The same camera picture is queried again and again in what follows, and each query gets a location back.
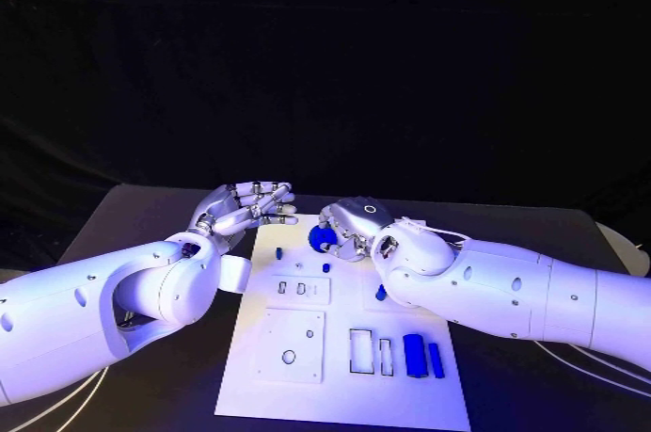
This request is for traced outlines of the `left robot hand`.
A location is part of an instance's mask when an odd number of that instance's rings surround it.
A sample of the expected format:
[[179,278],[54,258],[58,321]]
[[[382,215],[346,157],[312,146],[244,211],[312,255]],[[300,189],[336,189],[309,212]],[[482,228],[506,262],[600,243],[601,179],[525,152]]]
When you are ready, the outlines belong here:
[[293,201],[287,182],[225,184],[199,203],[189,232],[202,235],[218,253],[225,254],[238,246],[250,229],[299,223]]

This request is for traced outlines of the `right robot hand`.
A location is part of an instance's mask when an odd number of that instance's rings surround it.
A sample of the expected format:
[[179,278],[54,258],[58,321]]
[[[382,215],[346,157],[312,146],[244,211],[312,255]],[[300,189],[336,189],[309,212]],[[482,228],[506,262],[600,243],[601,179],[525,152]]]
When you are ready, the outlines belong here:
[[358,262],[371,255],[375,238],[395,219],[371,197],[343,198],[328,205],[319,215],[319,229],[335,233],[336,242],[320,248],[346,262]]

